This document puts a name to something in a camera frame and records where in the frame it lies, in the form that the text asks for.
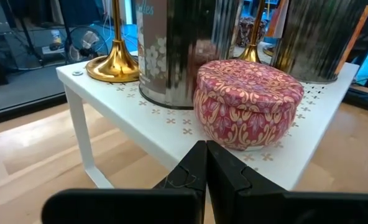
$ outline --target white shelf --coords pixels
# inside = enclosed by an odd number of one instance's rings
[[[193,111],[153,105],[140,95],[138,82],[112,84],[94,80],[86,75],[85,65],[86,62],[58,67],[58,77],[168,169],[172,170],[195,142],[208,139]],[[305,96],[295,122],[274,146],[254,152],[231,152],[281,187],[294,188],[358,68],[346,63],[338,80],[328,85],[303,83]],[[75,71],[83,75],[72,75]]]

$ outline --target gold candlestick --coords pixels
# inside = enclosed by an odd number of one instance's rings
[[[133,82],[139,79],[139,64],[127,51],[121,36],[121,20],[118,0],[112,0],[115,25],[115,39],[111,53],[92,59],[86,70],[91,78],[104,82]]]
[[[261,17],[263,16],[265,4],[265,0],[259,1],[260,3],[259,8],[257,9],[257,15],[253,25],[251,41],[249,42],[249,45],[246,47],[245,51],[243,51],[243,53],[239,56],[239,59],[257,63],[260,63],[259,55],[257,54],[257,35],[259,34]]]

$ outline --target metal canister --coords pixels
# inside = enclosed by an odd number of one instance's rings
[[[335,81],[348,56],[346,47],[354,45],[365,15],[368,1],[291,0],[271,65],[299,81]]]
[[[192,109],[198,68],[233,53],[243,0],[136,0],[140,92]]]

